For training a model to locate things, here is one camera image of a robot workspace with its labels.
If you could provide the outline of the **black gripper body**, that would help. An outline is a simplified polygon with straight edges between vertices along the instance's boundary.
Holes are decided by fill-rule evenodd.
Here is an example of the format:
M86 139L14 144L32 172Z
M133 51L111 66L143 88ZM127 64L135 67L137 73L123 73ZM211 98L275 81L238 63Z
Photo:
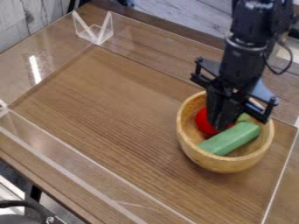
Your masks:
M227 38L222 62L199 57L191 74L191 81L206 89L206 93L209 87L214 86L226 97L235 93L243 94L247 97L243 113L249 113L262 123L267 123L274 107L279 104L278 97L262 81L266 49L267 45L245 44Z

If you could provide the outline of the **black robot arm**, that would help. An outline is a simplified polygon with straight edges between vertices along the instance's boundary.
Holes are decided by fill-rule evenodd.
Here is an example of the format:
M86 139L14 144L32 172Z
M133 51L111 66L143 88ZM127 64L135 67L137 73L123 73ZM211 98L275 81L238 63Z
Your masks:
M207 92L207 119L225 130L245 113L269 121L279 98L263 83L275 46L295 21L294 0L233 0L233 24L221 62L195 60L191 81Z

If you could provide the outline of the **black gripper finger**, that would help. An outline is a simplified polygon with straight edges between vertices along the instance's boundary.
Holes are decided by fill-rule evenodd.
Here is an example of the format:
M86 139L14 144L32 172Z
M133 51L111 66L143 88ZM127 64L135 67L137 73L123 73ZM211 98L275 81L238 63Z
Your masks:
M219 129L225 130L231 124L235 123L241 114L245 111L245 100L247 97L235 93L230 97L225 97L222 100L222 110L219 118Z
M221 113L226 96L221 91L210 86L207 89L207 114L211 126L221 126Z

